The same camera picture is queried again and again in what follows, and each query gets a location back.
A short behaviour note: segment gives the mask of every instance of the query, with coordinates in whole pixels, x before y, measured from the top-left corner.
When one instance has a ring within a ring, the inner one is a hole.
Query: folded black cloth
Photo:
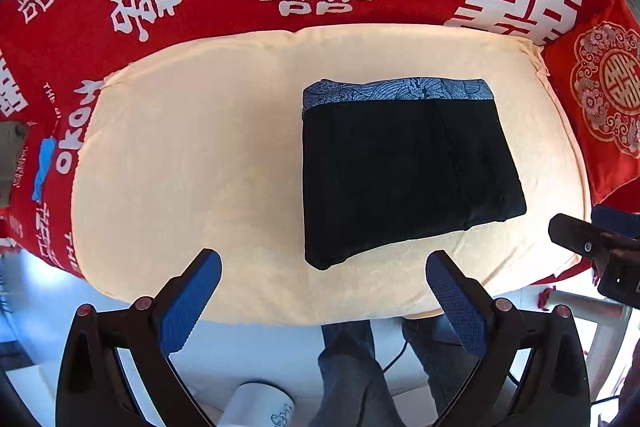
[[[305,259],[357,253],[526,212],[483,80],[322,80],[303,97]]]

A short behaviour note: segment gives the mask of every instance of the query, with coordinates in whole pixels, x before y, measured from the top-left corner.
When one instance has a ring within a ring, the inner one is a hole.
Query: silver bolt
[[[151,297],[141,297],[136,301],[136,309],[137,310],[148,310],[151,308],[151,304],[153,304],[153,299]]]
[[[569,317],[571,317],[571,310],[564,304],[560,304],[558,308],[556,308],[556,310],[558,311],[558,315],[560,315],[565,319],[568,319]]]
[[[76,312],[78,317],[86,317],[89,313],[91,313],[91,304],[83,304],[78,308]]]
[[[497,299],[495,301],[495,307],[498,308],[501,312],[508,312],[509,310],[511,310],[511,308],[513,308],[513,304],[511,304],[511,301],[509,299]]]

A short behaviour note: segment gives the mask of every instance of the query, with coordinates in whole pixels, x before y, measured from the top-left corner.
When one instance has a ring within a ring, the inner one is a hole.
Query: white paper cup
[[[218,427],[289,427],[293,400],[265,383],[246,383],[236,389]]]

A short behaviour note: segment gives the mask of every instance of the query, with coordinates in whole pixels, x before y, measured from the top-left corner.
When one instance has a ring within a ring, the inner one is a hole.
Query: yellow fabric cover
[[[294,325],[438,312],[424,264],[441,248],[492,294],[532,283],[575,262],[549,241],[549,219],[590,210],[545,72],[527,39],[427,25],[255,32],[143,58],[107,79],[80,151],[72,223],[82,272],[133,301],[213,248],[223,276],[203,318]],[[321,78],[405,76],[487,81],[527,213],[317,271],[304,259],[302,91]]]

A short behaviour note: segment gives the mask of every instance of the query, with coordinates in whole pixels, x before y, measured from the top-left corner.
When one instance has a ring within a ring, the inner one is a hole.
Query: person's leg
[[[416,321],[402,319],[402,336],[409,342],[427,374],[431,396],[440,415],[479,359],[460,345],[446,315]],[[489,425],[506,415],[514,393],[515,385],[507,379],[496,399]]]
[[[369,321],[322,327],[322,405],[310,427],[404,427],[376,362]]]

